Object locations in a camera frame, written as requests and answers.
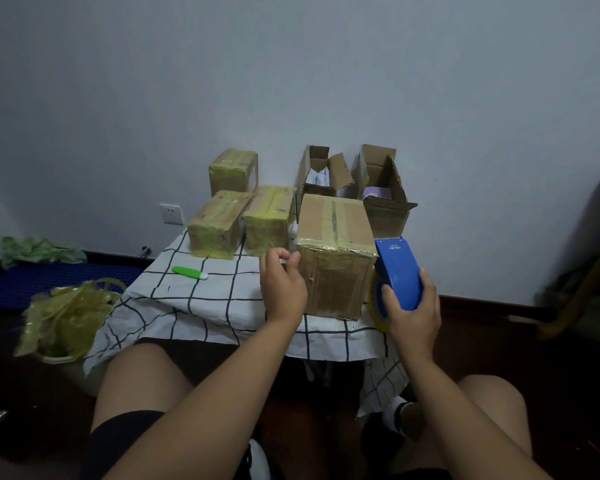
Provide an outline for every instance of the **tablecloth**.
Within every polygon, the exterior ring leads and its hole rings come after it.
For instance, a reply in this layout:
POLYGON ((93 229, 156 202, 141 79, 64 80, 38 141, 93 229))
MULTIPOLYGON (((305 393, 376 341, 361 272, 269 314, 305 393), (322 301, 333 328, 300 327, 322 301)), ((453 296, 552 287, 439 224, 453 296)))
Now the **tablecloth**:
MULTIPOLYGON (((232 261, 193 257, 187 231, 177 236, 114 306, 86 356, 85 373, 142 337, 243 344, 266 320, 258 258, 243 251, 244 241, 232 261), (199 269, 209 278, 193 280, 172 273, 172 266, 199 269)), ((359 415, 381 411, 408 381, 391 342, 375 328, 366 305, 359 321, 305 314, 287 355, 367 361, 359 415)))

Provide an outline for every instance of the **hand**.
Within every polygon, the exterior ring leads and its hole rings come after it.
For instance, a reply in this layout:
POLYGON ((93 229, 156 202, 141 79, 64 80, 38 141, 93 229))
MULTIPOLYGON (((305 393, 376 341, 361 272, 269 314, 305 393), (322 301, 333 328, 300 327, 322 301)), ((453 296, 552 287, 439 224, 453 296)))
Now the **hand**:
POLYGON ((442 322, 436 286, 422 268, 420 280, 424 286, 422 300, 412 312, 401 309, 390 286, 382 287, 382 299, 391 321, 390 334, 398 352, 407 362, 418 359, 433 361, 433 344, 442 322))
POLYGON ((304 278, 298 271, 300 253, 274 248, 260 256, 260 290, 268 320, 289 320, 297 328, 306 306, 307 292, 304 278), (280 259, 287 260, 287 270, 280 259))

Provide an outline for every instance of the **electrical outlet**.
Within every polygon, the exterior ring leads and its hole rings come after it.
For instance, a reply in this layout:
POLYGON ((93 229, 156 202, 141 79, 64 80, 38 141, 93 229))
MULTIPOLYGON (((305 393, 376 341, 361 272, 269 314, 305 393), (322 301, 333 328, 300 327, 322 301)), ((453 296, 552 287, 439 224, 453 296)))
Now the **electrical outlet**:
POLYGON ((184 224, 182 220, 182 210, 179 205, 161 204, 160 213, 162 214, 162 222, 165 224, 184 224))

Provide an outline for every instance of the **taped cardboard box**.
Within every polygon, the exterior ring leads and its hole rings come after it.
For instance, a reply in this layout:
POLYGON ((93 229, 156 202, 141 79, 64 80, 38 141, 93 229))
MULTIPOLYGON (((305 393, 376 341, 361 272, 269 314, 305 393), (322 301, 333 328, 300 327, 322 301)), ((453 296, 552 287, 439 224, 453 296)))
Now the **taped cardboard box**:
POLYGON ((220 190, 256 192, 258 188, 258 154, 228 148, 209 165, 211 197, 220 190))
POLYGON ((336 197, 338 190, 351 185, 353 178, 347 168, 347 163, 344 161, 342 153, 329 158, 328 146, 316 146, 308 144, 304 149, 304 155, 300 161, 300 170, 296 184, 297 202, 302 203, 302 195, 316 194, 336 197), (323 187, 321 185, 306 183, 306 177, 309 175, 309 170, 313 169, 317 172, 329 169, 330 186, 323 187))
POLYGON ((418 204, 409 202, 395 165, 395 149, 363 144, 353 168, 358 199, 362 200, 366 187, 387 187, 391 198, 368 196, 363 204, 376 239, 400 237, 409 217, 409 211, 418 204))
POLYGON ((187 226, 191 254, 232 260, 242 239, 242 213, 251 197, 245 192, 217 192, 187 226))
POLYGON ((296 218, 296 188, 262 185, 244 213, 248 256, 271 248, 287 248, 289 225, 296 218))
POLYGON ((309 298, 306 312, 359 320, 376 262, 367 214, 359 200, 307 194, 296 249, 309 298))

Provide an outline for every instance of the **forearm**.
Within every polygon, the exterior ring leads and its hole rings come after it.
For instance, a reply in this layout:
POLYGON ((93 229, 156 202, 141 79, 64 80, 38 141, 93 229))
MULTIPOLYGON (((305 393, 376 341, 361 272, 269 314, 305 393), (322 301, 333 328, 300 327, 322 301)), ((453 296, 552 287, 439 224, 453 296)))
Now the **forearm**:
POLYGON ((432 360, 401 358, 455 479, 550 478, 432 360))
POLYGON ((232 478, 295 331, 293 322, 266 323, 149 428, 106 479, 232 478))

